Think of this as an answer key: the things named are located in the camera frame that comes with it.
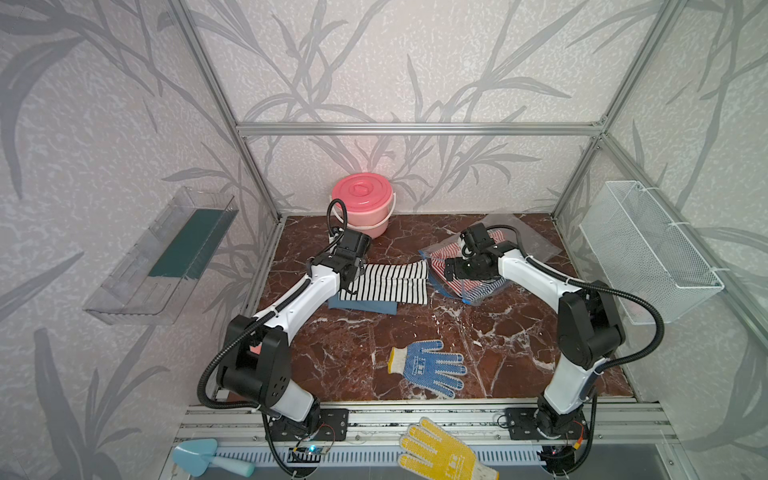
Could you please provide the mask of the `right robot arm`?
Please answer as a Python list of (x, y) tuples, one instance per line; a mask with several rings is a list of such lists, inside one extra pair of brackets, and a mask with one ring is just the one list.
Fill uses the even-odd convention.
[[(459, 235), (460, 255), (445, 261), (447, 280), (515, 283), (557, 314), (557, 345), (560, 351), (555, 373), (537, 400), (535, 425), (546, 438), (559, 438), (579, 418), (583, 405), (594, 400), (598, 378), (608, 369), (643, 359), (661, 344), (665, 324), (649, 301), (609, 287), (602, 281), (586, 282), (561, 273), (527, 254), (518, 230), (514, 242), (492, 239), (489, 228), (477, 223)], [(639, 351), (616, 358), (626, 332), (616, 299), (624, 299), (647, 311), (655, 324), (650, 342)]]

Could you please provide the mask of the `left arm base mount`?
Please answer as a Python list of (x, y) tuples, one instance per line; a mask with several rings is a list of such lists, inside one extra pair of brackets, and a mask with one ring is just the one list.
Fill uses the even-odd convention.
[(308, 417), (298, 422), (281, 417), (269, 418), (267, 428), (273, 441), (292, 441), (307, 437), (321, 441), (344, 441), (349, 427), (348, 409), (325, 408), (311, 410)]

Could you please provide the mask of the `light blue hand trowel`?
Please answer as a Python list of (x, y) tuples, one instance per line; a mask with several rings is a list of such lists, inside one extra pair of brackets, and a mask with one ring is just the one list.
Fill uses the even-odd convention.
[(171, 459), (186, 473), (194, 477), (203, 475), (209, 467), (224, 469), (241, 477), (250, 477), (255, 471), (253, 463), (217, 455), (215, 439), (195, 439), (181, 442), (171, 452)]

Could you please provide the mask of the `clear vacuum storage bag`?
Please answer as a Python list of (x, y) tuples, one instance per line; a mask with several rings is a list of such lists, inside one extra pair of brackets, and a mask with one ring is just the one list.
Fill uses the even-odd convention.
[[(515, 228), (522, 234), (524, 249), (541, 262), (548, 261), (559, 255), (561, 252), (561, 248), (556, 247), (550, 243), (544, 236), (539, 234), (536, 230), (528, 226), (519, 217), (513, 214), (493, 213), (486, 215), (480, 220), (477, 220), (477, 223), (483, 223), (488, 228), (491, 238), (496, 242), (505, 240), (516, 242), (516, 236), (509, 230), (491, 229), (491, 226), (507, 225)], [(509, 285), (510, 282), (507, 281), (504, 288)]]

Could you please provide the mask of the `black white striped garment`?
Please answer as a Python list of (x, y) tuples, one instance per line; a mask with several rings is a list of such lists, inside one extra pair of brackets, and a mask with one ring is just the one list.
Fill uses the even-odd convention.
[(426, 305), (428, 274), (426, 260), (401, 265), (368, 264), (348, 290), (339, 292), (339, 298)]

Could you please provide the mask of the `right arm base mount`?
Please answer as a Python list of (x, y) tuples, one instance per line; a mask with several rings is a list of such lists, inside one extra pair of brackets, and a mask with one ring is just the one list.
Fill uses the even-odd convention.
[(504, 410), (512, 440), (576, 441), (588, 436), (588, 422), (581, 407), (560, 415), (543, 408), (513, 407)]

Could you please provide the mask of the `clear plastic wall shelf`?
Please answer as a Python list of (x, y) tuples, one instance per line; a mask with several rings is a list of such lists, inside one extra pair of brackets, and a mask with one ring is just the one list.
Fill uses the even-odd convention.
[(233, 194), (179, 188), (83, 310), (107, 325), (175, 323), (238, 212)]

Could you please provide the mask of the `pink item in basket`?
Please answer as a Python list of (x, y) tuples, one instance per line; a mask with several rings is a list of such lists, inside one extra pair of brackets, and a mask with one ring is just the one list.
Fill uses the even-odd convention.
[(632, 293), (631, 298), (627, 300), (627, 304), (633, 309), (647, 309), (648, 301), (640, 293)]

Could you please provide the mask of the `yellow dotted work glove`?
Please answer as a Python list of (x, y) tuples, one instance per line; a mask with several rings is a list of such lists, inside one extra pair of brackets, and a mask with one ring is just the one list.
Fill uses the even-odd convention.
[(398, 465), (434, 480), (499, 480), (497, 470), (480, 462), (472, 449), (428, 418), (408, 427), (400, 437)]

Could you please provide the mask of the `pink lidded plastic bucket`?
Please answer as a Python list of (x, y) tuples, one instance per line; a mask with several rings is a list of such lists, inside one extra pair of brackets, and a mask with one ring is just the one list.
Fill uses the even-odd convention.
[(344, 177), (334, 185), (331, 199), (344, 202), (347, 223), (352, 230), (372, 239), (385, 233), (397, 203), (390, 181), (376, 173)]

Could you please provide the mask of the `red white striped garment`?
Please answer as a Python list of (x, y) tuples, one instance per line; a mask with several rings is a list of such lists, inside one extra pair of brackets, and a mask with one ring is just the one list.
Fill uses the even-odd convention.
[(507, 281), (502, 278), (480, 281), (464, 279), (447, 281), (445, 278), (445, 260), (462, 257), (463, 247), (464, 242), (457, 234), (421, 250), (420, 254), (429, 263), (429, 280), (439, 293), (450, 298), (460, 299), (467, 304), (478, 304), (498, 290), (503, 289)]

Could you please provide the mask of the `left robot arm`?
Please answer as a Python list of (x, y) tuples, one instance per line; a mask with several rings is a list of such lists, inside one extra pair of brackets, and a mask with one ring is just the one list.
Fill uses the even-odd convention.
[(201, 405), (215, 410), (256, 408), (305, 433), (320, 426), (320, 401), (291, 373), (291, 343), (310, 317), (364, 269), (370, 236), (348, 223), (347, 206), (334, 198), (326, 212), (330, 243), (307, 263), (289, 291), (252, 317), (233, 319), (221, 350), (197, 385)]

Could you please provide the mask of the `blue dotted work glove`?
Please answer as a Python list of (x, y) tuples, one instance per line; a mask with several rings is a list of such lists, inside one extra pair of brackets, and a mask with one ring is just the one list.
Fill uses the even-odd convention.
[(416, 341), (404, 348), (393, 347), (387, 373), (397, 374), (412, 385), (433, 394), (454, 399), (464, 388), (462, 377), (468, 373), (464, 356), (445, 352), (441, 340)]

